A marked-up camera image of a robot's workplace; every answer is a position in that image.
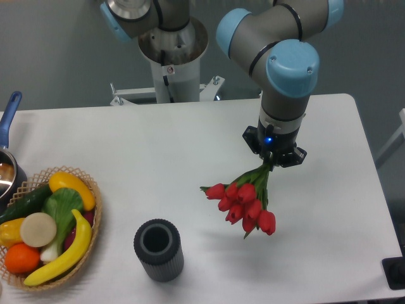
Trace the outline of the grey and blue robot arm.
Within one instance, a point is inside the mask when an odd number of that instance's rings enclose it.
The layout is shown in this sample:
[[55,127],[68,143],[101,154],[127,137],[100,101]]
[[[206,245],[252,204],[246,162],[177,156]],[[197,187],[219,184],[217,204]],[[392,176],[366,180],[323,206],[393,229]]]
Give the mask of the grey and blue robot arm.
[[[118,39],[137,39],[151,65],[157,102],[201,99],[208,32],[190,15],[188,1],[104,1],[100,9]],[[296,138],[320,65],[307,39],[336,24],[343,11],[342,1],[274,1],[258,15],[233,9],[217,26],[222,52],[261,89],[258,124],[243,137],[271,167],[300,165],[306,157]]]

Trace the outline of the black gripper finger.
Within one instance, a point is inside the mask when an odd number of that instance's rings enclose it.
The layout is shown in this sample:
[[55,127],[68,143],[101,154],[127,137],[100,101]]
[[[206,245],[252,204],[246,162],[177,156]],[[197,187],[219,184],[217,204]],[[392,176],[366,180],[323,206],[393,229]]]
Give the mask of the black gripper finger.
[[307,156],[307,152],[297,146],[289,147],[288,149],[278,149],[273,152],[273,165],[271,169],[276,167],[288,168],[301,165]]
[[248,126],[242,137],[255,155],[262,155],[262,142],[257,127]]

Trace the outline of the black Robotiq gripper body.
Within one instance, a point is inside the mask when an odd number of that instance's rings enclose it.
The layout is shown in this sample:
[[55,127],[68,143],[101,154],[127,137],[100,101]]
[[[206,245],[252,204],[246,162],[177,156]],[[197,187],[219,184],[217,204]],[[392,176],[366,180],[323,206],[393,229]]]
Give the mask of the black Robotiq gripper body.
[[299,131],[299,119],[291,121],[275,120],[271,117],[261,117],[258,122],[259,136],[262,142],[264,162],[273,162],[273,152],[278,149],[288,149],[296,145]]

